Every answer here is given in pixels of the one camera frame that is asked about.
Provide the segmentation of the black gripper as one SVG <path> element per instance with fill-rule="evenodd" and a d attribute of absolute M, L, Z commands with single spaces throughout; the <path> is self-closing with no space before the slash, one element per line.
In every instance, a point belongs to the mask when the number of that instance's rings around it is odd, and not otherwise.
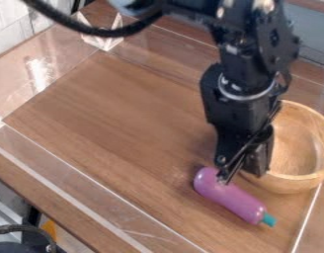
<path fill-rule="evenodd" d="M 244 170 L 263 177 L 271 167 L 274 147 L 272 120 L 282 109 L 278 95 L 258 100 L 238 101 L 222 92 L 223 70 L 212 64 L 200 79 L 200 95 L 207 122 L 215 127 L 214 163 L 218 181 L 228 184 L 244 165 Z"/>

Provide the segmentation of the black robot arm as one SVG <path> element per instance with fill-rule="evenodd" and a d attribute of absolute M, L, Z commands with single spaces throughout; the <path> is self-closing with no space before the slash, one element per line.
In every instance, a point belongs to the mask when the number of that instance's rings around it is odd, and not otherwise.
<path fill-rule="evenodd" d="M 256 176 L 271 167 L 274 128 L 287 92 L 290 65 L 300 39 L 287 20 L 283 0 L 109 0 L 125 15 L 147 22 L 172 15 L 203 27 L 220 60 L 200 79 L 207 122 L 218 133 L 215 165 L 227 183 L 236 172 Z"/>

